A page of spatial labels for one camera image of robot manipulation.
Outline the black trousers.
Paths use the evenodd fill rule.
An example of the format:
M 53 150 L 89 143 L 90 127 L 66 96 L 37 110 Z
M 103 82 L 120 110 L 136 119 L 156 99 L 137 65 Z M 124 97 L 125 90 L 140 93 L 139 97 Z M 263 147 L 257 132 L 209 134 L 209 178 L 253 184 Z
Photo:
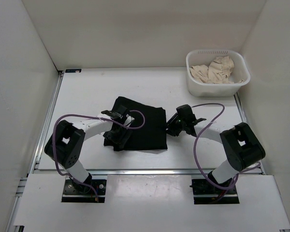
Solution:
M 145 116 L 145 124 L 138 130 L 128 130 L 131 132 L 123 148 L 111 141 L 104 139 L 104 146 L 112 146 L 114 151 L 122 150 L 164 150 L 167 149 L 166 142 L 166 111 L 161 107 L 153 107 L 119 96 L 113 105 L 116 110 L 120 105 L 129 110 L 138 110 Z

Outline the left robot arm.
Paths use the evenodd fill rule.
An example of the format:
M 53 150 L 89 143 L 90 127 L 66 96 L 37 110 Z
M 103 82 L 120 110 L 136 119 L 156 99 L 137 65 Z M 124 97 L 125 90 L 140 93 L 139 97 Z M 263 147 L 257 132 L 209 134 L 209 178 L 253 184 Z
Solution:
M 79 161 L 86 140 L 102 134 L 107 144 L 123 148 L 132 134 L 135 118 L 124 106 L 102 111 L 98 116 L 80 116 L 82 120 L 69 122 L 62 116 L 54 125 L 53 133 L 45 145 L 44 153 L 54 162 L 56 169 L 63 168 L 80 193 L 93 190 L 92 176 Z

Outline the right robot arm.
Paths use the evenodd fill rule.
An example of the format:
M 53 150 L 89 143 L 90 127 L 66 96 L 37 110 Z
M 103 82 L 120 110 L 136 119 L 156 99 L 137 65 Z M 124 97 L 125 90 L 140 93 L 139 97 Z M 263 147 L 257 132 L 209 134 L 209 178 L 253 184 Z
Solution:
M 196 118 L 193 108 L 187 104 L 177 107 L 176 113 L 166 124 L 166 132 L 170 136 L 177 137 L 184 131 L 195 137 L 194 160 L 212 193 L 232 189 L 239 174 L 259 167 L 260 161 L 266 155 L 263 146 L 247 123 L 229 126 L 216 122 L 225 111 L 225 105 L 221 103 L 218 105 L 222 108 L 221 111 L 206 125 L 204 124 L 206 119 Z M 197 157 L 197 143 L 200 138 L 222 144 L 226 155 L 226 160 L 208 174 L 203 171 Z

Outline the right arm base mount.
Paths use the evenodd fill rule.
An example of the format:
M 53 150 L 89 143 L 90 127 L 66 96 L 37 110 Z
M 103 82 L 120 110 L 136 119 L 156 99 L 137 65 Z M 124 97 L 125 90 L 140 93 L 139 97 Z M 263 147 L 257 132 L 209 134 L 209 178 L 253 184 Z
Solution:
M 194 204 L 239 204 L 236 186 L 229 190 L 222 190 L 212 186 L 205 179 L 192 179 Z

